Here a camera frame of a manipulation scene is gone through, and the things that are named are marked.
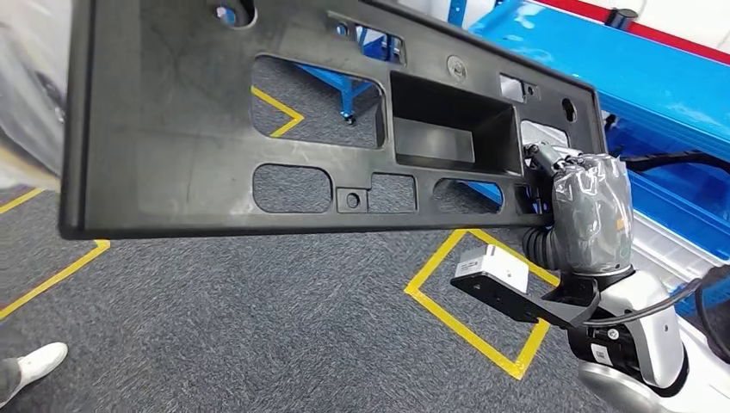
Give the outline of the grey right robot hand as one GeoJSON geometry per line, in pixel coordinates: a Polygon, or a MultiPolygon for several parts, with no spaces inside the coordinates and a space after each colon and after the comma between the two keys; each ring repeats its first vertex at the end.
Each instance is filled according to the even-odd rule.
{"type": "Polygon", "coordinates": [[[524,147],[551,183],[554,222],[523,235],[524,255],[547,270],[609,276],[632,268],[631,187],[626,164],[608,153],[546,143],[524,147]]]}

